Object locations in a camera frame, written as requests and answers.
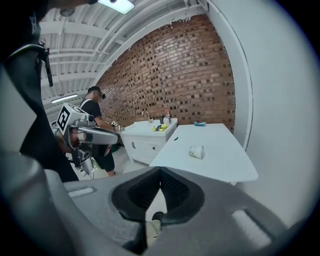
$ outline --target faucet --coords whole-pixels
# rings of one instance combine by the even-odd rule
[[[142,116],[144,116],[144,113],[145,113],[145,112],[148,114],[148,122],[149,122],[149,124],[151,124],[151,123],[153,122],[153,120],[150,120],[148,111],[146,111],[146,110],[143,111],[143,112],[142,112]]]

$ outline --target white table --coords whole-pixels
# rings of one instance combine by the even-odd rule
[[[204,146],[204,158],[189,156],[191,146]],[[258,178],[246,152],[222,123],[179,125],[150,166],[176,168],[228,183]]]

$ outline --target blue object on table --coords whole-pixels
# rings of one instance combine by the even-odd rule
[[[194,122],[193,123],[195,126],[206,126],[206,122]]]

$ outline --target white floor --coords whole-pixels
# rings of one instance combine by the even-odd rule
[[[135,161],[134,163],[132,163],[128,157],[126,149],[123,146],[121,146],[116,152],[112,153],[112,156],[114,159],[114,166],[115,166],[114,171],[116,173],[118,173],[119,171],[122,171],[122,174],[125,174],[125,173],[134,172],[136,170],[148,167],[147,164],[142,162]],[[100,168],[96,169],[90,177],[84,171],[79,171],[78,169],[76,169],[73,164],[71,165],[80,181],[91,180],[93,178],[96,180],[96,179],[109,177],[108,173],[105,170]],[[152,204],[150,205],[149,209],[145,214],[146,221],[151,221],[152,216],[156,212],[167,213],[166,200],[161,190],[159,190],[158,194],[154,198]]]

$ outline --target brick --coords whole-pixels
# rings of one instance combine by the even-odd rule
[[[97,85],[107,95],[102,116],[123,126],[145,120],[143,110],[155,118],[168,106],[181,125],[224,123],[233,131],[233,81],[219,35],[206,15],[196,15],[138,40]]]

